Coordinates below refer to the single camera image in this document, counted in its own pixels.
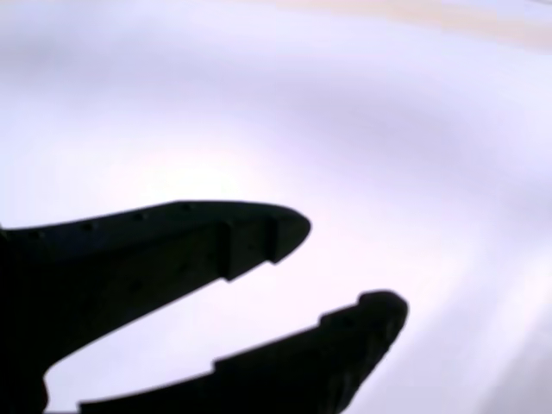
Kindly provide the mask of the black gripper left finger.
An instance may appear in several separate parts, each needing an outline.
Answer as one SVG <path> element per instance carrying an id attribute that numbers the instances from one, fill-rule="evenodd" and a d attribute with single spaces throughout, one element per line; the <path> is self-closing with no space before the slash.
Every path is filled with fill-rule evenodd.
<path id="1" fill-rule="evenodd" d="M 290 208 L 230 201 L 3 230 L 2 412 L 43 412 L 52 365 L 217 279 L 283 260 L 310 230 Z"/>

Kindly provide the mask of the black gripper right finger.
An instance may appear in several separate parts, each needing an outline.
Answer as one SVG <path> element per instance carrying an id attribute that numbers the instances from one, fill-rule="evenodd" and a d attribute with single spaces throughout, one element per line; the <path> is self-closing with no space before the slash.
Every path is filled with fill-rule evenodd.
<path id="1" fill-rule="evenodd" d="M 341 413 L 389 351 L 408 315 L 390 291 L 323 315 L 317 326 L 216 361 L 212 372 L 83 413 Z"/>

